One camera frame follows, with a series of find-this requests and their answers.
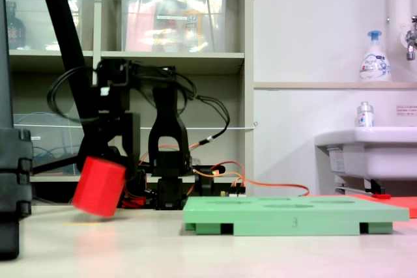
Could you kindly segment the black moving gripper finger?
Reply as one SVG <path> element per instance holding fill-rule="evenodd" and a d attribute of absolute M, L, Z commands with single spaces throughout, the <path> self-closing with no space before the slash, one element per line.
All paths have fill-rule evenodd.
<path fill-rule="evenodd" d="M 77 168 L 82 170 L 88 156 L 108 161 L 120 160 L 120 152 L 115 146 L 109 146 L 111 133 L 100 127 L 89 126 L 84 131 L 84 137 L 77 156 Z"/>

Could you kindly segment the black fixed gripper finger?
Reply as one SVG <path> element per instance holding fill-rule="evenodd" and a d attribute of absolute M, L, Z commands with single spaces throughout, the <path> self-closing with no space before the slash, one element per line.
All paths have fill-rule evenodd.
<path fill-rule="evenodd" d="M 123 135 L 122 147 L 126 152 L 126 179 L 133 179 L 140 157 L 140 135 Z"/>

